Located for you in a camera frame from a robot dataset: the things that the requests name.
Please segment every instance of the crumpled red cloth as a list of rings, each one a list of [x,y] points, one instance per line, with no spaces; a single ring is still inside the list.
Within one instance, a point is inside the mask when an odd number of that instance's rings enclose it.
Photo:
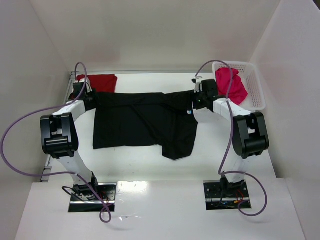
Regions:
[[[85,75],[79,75],[76,77],[78,81],[84,79]],[[116,84],[118,78],[114,74],[105,74],[105,75],[88,75],[90,79],[90,86],[92,89],[95,89],[97,93],[114,93],[116,90]]]
[[[229,92],[229,98],[232,102],[239,105],[246,97],[248,92],[242,83],[241,77],[238,76],[239,71],[232,68],[233,81]],[[218,87],[219,95],[226,95],[230,84],[230,70],[227,67],[219,68],[215,71],[216,84]]]

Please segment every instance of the folded red cloth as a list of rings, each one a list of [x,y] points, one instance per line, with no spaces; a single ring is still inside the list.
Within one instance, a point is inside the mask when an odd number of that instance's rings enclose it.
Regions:
[[[79,75],[76,77],[78,81],[84,79],[85,75]],[[114,74],[109,75],[88,75],[91,88],[95,89],[97,93],[114,93],[116,90],[116,84],[118,78]]]
[[[241,81],[241,77],[239,77],[238,74],[239,71],[237,69],[232,68],[233,81],[229,92],[229,98],[232,102],[234,102],[237,105],[241,104],[248,96],[248,92],[245,89],[245,86]],[[215,76],[216,84],[218,87],[218,94],[226,95],[230,84],[229,68],[219,68],[217,71],[215,71]]]

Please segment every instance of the white laundry basket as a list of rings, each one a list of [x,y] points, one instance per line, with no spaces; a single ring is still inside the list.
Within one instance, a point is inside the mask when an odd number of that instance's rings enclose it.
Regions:
[[[266,101],[264,92],[261,87],[260,79],[257,74],[256,66],[252,63],[241,61],[224,61],[231,68],[239,71],[238,76],[242,79],[242,83],[248,92],[248,96],[240,104],[240,107],[249,110],[257,111],[266,108]],[[213,73],[220,68],[226,68],[226,66],[220,62],[214,62],[212,65]]]

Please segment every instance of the wall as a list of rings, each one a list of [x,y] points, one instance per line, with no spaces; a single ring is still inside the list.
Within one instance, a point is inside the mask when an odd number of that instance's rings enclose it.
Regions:
[[[0,0],[0,135],[18,117],[62,103],[69,74],[32,5]],[[41,173],[40,116],[29,117],[9,133],[5,154],[20,170]],[[32,179],[11,171],[0,160],[0,238],[16,236]]]
[[[30,1],[70,71],[114,71],[248,62],[280,0]]]
[[[305,236],[320,229],[320,10],[312,0],[282,0],[251,59],[267,107],[269,153],[277,176],[289,178]]]

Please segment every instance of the table surface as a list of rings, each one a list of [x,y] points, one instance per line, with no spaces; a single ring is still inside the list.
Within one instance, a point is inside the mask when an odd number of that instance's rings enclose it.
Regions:
[[[117,93],[173,93],[189,91],[195,85],[194,73],[140,73],[117,74]],[[203,79],[213,79],[213,73],[203,73]],[[95,109],[86,112],[75,122],[79,137],[79,153],[100,183],[118,181],[160,180],[218,180],[218,169],[225,153],[230,123],[207,109],[195,110],[198,121],[192,155],[176,161],[162,156],[159,145],[143,147],[111,147],[93,150]],[[236,158],[231,148],[228,159]],[[225,170],[230,170],[228,161]],[[55,159],[51,159],[52,172],[65,171]],[[276,178],[268,151],[255,158],[249,171],[257,177]],[[69,175],[51,176],[49,181],[71,181]]]
[[[194,88],[193,73],[117,76],[118,93]],[[213,78],[212,73],[202,76]],[[95,110],[88,111],[75,123],[79,152],[100,183],[118,182],[111,223],[100,222],[97,212],[68,213],[70,198],[61,186],[71,187],[72,179],[51,176],[48,183],[32,185],[17,240],[305,239],[286,182],[276,178],[268,151],[256,157],[249,170],[268,193],[263,214],[246,217],[237,209],[206,211],[203,181],[219,180],[217,172],[230,132],[230,123],[217,114],[195,111],[199,124],[192,155],[177,161],[163,157],[157,145],[93,150],[94,116]],[[232,150],[228,159],[236,157]],[[59,162],[52,160],[51,164],[52,172],[64,171]],[[252,209],[246,212],[255,213],[263,206],[264,195],[252,179],[247,179],[247,187]]]

